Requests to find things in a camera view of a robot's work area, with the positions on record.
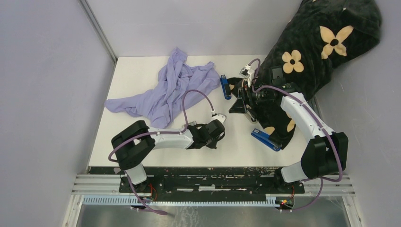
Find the beige and black stapler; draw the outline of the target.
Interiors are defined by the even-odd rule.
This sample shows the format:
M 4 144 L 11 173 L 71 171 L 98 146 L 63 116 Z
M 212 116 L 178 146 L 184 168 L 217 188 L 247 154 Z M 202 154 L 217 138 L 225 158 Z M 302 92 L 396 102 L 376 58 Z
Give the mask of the beige and black stapler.
M 245 116 L 249 120 L 249 122 L 251 122 L 252 124 L 256 124 L 258 122 L 258 120 L 255 118 L 255 116 L 249 111 L 245 114 Z

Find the blue stapler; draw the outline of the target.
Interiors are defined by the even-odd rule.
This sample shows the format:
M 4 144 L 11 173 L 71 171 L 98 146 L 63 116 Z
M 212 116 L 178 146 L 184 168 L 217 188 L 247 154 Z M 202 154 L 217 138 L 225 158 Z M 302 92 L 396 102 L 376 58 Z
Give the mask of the blue stapler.
M 273 141 L 271 141 L 270 136 L 267 133 L 265 133 L 259 129 L 254 129 L 251 132 L 251 136 L 256 138 L 258 141 L 260 141 L 261 143 L 263 143 L 264 145 L 266 145 L 273 151 L 278 152 L 281 150 L 281 145 L 278 145 L 278 144 L 274 143 Z
M 224 74 L 220 76 L 220 84 L 221 84 L 221 87 L 223 90 L 224 98 L 226 100 L 230 100 L 231 99 L 231 90 L 230 90 L 228 80 Z

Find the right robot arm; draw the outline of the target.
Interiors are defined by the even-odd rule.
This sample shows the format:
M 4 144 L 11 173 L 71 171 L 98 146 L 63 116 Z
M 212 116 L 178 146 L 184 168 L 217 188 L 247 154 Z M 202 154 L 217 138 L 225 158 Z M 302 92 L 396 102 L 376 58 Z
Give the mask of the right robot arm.
M 255 71 L 250 64 L 240 70 L 244 78 L 238 87 L 236 102 L 229 109 L 231 114 L 244 114 L 251 122 L 262 122 L 262 108 L 279 106 L 287 113 L 289 121 L 301 131 L 307 146 L 300 161 L 281 168 L 273 180 L 279 193 L 287 192 L 296 181 L 321 178 L 340 182 L 346 166 L 348 138 L 336 133 L 313 111 L 295 83 L 287 83 L 281 68 L 272 70 L 272 85 L 255 88 Z

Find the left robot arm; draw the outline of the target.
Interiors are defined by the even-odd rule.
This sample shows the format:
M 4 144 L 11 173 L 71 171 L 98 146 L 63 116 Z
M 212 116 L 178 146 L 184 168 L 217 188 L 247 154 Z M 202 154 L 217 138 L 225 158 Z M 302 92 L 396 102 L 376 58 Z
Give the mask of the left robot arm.
M 144 192 L 149 185 L 142 161 L 154 149 L 217 148 L 217 143 L 225 136 L 225 127 L 220 120 L 207 124 L 189 125 L 184 129 L 157 129 L 139 120 L 111 139 L 113 147 L 109 160 L 116 162 L 125 171 L 131 187 Z

